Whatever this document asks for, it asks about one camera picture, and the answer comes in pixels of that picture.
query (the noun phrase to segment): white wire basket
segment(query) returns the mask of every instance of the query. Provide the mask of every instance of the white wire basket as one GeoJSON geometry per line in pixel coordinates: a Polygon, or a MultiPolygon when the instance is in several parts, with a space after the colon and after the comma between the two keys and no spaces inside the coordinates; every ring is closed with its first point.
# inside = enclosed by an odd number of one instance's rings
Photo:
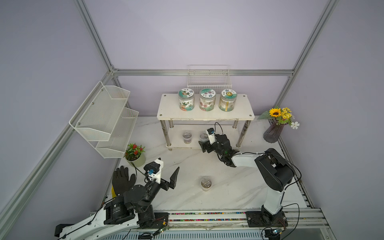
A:
{"type": "Polygon", "coordinates": [[[81,107],[78,109],[70,125],[103,158],[121,158],[125,154],[139,112],[125,107],[130,93],[128,90],[105,86],[101,82],[96,87],[100,87],[100,90],[92,102],[80,118],[81,107]]]}
{"type": "Polygon", "coordinates": [[[196,93],[204,88],[216,92],[232,88],[229,65],[188,65],[188,88],[196,93]]]}
{"type": "Polygon", "coordinates": [[[129,93],[116,86],[103,85],[80,119],[71,126],[87,141],[108,141],[129,93]]]}

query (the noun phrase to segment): clear plastic cup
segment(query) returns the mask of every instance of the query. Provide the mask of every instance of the clear plastic cup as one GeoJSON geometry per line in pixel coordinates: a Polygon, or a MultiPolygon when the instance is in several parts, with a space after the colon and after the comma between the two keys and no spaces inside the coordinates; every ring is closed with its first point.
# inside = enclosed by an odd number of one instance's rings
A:
{"type": "Polygon", "coordinates": [[[203,177],[201,179],[201,188],[203,191],[208,191],[212,186],[212,181],[209,179],[209,177],[203,177]]]}
{"type": "Polygon", "coordinates": [[[190,144],[192,142],[192,133],[191,132],[184,132],[183,133],[183,140],[184,143],[190,144]]]}
{"type": "Polygon", "coordinates": [[[200,142],[207,142],[208,141],[208,134],[206,132],[200,133],[200,142]]]}

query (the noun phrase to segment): marble tabletop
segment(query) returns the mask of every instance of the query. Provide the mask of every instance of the marble tabletop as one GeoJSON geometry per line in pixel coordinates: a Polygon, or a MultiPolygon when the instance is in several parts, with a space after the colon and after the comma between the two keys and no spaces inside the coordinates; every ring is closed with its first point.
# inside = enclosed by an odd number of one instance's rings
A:
{"type": "MultiPolygon", "coordinates": [[[[214,122],[174,121],[174,124],[177,123],[212,126],[214,122]]],[[[239,131],[243,123],[244,121],[239,121],[239,131]]],[[[233,123],[223,121],[220,124],[233,123]]],[[[282,155],[278,143],[268,143],[262,137],[268,126],[269,123],[266,120],[253,120],[240,151],[263,152],[272,147],[282,155]]],[[[265,201],[267,184],[257,168],[228,167],[218,160],[215,152],[203,153],[199,149],[169,151],[166,148],[160,121],[156,117],[138,117],[130,143],[146,147],[146,164],[161,157],[164,161],[161,177],[166,181],[169,181],[172,173],[180,167],[176,188],[168,191],[161,189],[152,202],[154,210],[259,209],[265,201]],[[209,177],[212,180],[212,187],[207,192],[201,189],[202,177],[209,177]]],[[[121,159],[120,165],[128,167],[129,174],[135,172],[125,159],[121,159]]],[[[144,176],[140,173],[138,173],[136,184],[145,185],[144,176]]],[[[298,203],[300,208],[307,207],[296,184],[286,190],[282,205],[291,203],[298,203]]]]}

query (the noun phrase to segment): green plant pot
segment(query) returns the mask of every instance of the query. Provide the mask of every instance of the green plant pot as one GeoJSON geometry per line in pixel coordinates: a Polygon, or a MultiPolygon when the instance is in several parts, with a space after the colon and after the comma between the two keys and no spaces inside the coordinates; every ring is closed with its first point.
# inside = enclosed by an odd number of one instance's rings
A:
{"type": "Polygon", "coordinates": [[[136,160],[134,160],[134,161],[129,161],[129,160],[127,160],[127,162],[129,162],[129,164],[131,165],[131,166],[133,166],[133,164],[135,164],[135,167],[141,167],[141,166],[143,166],[144,165],[144,163],[145,163],[145,155],[144,155],[144,153],[141,153],[141,155],[140,155],[140,157],[138,158],[138,159],[136,159],[136,160]]]}

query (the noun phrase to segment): lavender wall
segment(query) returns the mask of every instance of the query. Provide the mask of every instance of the lavender wall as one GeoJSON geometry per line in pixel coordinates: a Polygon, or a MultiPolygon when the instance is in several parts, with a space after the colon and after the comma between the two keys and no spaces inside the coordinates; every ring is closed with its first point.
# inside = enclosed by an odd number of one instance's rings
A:
{"type": "MultiPolygon", "coordinates": [[[[231,76],[232,88],[247,94],[255,114],[261,114],[274,104],[286,76],[231,76]]],[[[177,93],[187,86],[186,76],[120,76],[124,89],[131,91],[131,108],[143,115],[157,115],[162,93],[177,93]]]]}
{"type": "MultiPolygon", "coordinates": [[[[73,0],[2,1],[0,23],[1,211],[107,69],[73,0]]],[[[113,164],[74,134],[7,239],[87,217],[113,164]]]]}
{"type": "Polygon", "coordinates": [[[292,69],[327,0],[86,3],[117,68],[292,69]]]}
{"type": "Polygon", "coordinates": [[[340,0],[282,104],[300,122],[283,140],[338,240],[376,235],[384,214],[383,12],[340,0]]]}

